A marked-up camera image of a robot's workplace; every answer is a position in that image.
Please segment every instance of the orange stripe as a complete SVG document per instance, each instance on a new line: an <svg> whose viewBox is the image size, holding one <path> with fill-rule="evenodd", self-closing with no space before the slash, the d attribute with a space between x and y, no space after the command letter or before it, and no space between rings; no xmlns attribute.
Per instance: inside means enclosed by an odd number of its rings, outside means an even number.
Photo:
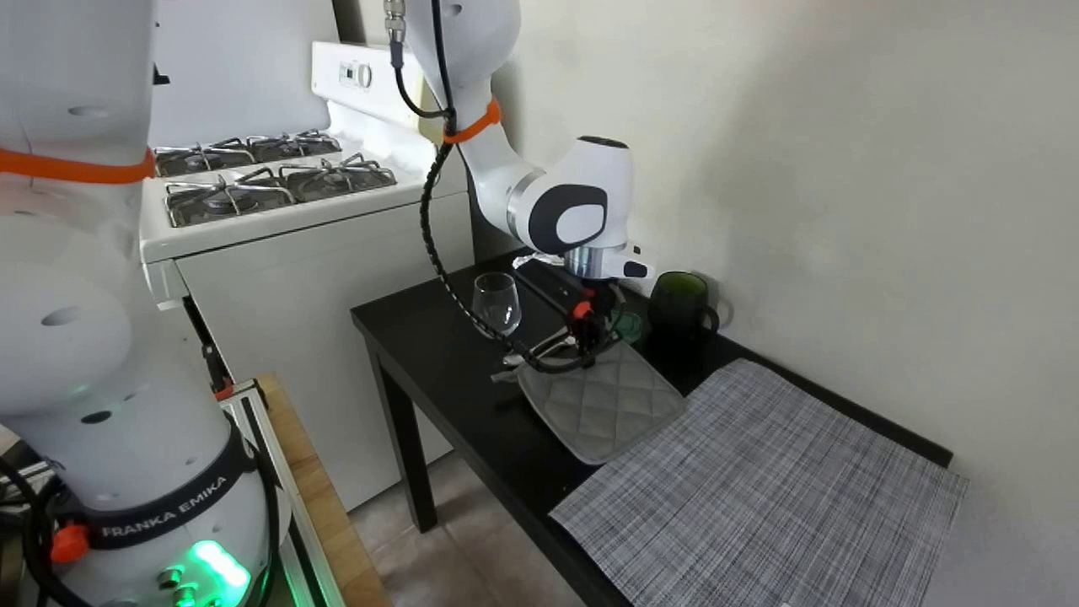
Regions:
<svg viewBox="0 0 1079 607"><path fill-rule="evenodd" d="M470 137L475 137L479 131L486 131L490 124L504 121L504 103L494 97L486 103L486 110L479 113L479 121L472 121L467 131L448 131L444 141L462 143Z"/></svg>
<svg viewBox="0 0 1079 607"><path fill-rule="evenodd" d="M0 147L0 171L54 182L132 186L154 175L154 155L144 152L139 164L96 164Z"/></svg>

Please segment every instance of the table leg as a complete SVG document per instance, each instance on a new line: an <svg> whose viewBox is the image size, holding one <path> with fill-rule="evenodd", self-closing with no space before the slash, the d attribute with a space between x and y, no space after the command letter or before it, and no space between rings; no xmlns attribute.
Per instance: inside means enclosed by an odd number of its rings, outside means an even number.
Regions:
<svg viewBox="0 0 1079 607"><path fill-rule="evenodd" d="M437 510L432 500L432 478L426 460L426 445L419 437L412 396L402 385L375 359L375 385L381 391L381 412L390 422L394 455L406 478L412 523L430 533L437 524Z"/></svg>

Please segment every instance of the white wall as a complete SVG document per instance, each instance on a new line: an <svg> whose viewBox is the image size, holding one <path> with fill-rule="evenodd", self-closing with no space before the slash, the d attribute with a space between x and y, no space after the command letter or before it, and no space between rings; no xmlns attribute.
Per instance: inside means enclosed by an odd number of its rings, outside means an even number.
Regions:
<svg viewBox="0 0 1079 607"><path fill-rule="evenodd" d="M523 0L523 147L638 152L634 232L731 336L971 478L939 607L1079 604L1079 2Z"/></svg>

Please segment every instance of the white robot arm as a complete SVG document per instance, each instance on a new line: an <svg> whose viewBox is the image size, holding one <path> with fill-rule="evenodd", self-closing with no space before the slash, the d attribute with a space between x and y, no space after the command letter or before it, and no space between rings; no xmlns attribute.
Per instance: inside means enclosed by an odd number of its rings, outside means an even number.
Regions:
<svg viewBox="0 0 1079 607"><path fill-rule="evenodd" d="M629 242L634 167L625 141L577 137L570 155L542 171L507 137L494 73L520 33L517 0L388 0L388 26L394 55L408 46L442 107L457 107L460 131L448 141L462 147L479 210L496 228L568 256L582 278L647 275Z"/></svg>

